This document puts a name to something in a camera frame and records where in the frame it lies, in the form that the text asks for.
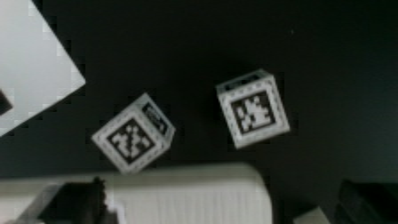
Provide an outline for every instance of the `black background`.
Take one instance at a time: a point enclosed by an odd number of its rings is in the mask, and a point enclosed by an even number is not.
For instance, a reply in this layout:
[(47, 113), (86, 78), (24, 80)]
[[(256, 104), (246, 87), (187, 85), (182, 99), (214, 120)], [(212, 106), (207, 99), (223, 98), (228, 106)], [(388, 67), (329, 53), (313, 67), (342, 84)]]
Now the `black background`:
[[(398, 181), (397, 0), (45, 0), (88, 86), (0, 139), (2, 178), (116, 170), (91, 134), (148, 92), (178, 132), (152, 167), (248, 161), (278, 223), (333, 215), (343, 178)], [(235, 151), (216, 85), (278, 76), (290, 134)]]

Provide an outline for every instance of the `white object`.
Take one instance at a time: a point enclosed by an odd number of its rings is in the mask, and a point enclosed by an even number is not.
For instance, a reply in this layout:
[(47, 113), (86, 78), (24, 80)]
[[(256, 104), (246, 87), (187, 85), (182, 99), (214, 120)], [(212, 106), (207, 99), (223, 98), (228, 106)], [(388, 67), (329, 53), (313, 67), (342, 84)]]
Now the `white object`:
[(217, 95), (237, 148), (290, 131), (276, 79), (265, 70), (217, 86)]
[(93, 174), (0, 181), (0, 223), (18, 218), (50, 183), (105, 179), (109, 201), (125, 207), (127, 224), (272, 224), (271, 195), (244, 164), (182, 167), (136, 176)]
[(331, 224), (322, 208), (317, 207), (303, 216), (295, 218), (295, 224)]
[(123, 173), (136, 173), (171, 147), (176, 128), (144, 94), (93, 135)]
[(34, 3), (0, 0), (0, 91), (13, 105), (0, 116), (0, 136), (84, 84)]

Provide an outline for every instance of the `floating cube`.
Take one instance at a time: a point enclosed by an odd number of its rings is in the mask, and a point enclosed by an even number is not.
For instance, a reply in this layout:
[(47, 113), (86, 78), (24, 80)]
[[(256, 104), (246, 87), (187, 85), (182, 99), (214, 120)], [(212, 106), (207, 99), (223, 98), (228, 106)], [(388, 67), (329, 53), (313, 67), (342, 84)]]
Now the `floating cube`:
[(123, 173), (136, 173), (171, 147), (176, 128), (144, 94), (93, 135)]
[(217, 86), (237, 148), (290, 131), (276, 79), (258, 70)]

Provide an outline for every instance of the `white sheet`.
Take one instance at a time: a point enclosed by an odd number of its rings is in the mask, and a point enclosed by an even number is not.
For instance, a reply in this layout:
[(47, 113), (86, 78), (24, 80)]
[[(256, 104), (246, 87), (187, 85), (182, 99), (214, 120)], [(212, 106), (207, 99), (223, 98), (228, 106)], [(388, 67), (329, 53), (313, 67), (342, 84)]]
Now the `white sheet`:
[(13, 104), (0, 116), (0, 136), (84, 84), (31, 0), (0, 0), (0, 90)]

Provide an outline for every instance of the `black square pattern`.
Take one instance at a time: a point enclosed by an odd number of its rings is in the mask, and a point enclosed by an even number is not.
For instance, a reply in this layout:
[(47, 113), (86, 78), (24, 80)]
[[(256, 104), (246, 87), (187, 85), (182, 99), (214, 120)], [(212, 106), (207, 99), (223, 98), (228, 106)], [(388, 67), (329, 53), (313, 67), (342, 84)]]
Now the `black square pattern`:
[(155, 147), (152, 137), (136, 121), (136, 118), (132, 118), (123, 124), (107, 137), (107, 140), (125, 162), (130, 165)]
[(233, 101), (232, 108), (242, 134), (251, 133), (276, 124), (267, 91), (255, 93)]
[(146, 106), (143, 108), (143, 112), (146, 114), (146, 117), (148, 117), (152, 124), (157, 127), (162, 135), (166, 135), (169, 126), (168, 126), (166, 120), (162, 119), (159, 111), (150, 103), (146, 104)]

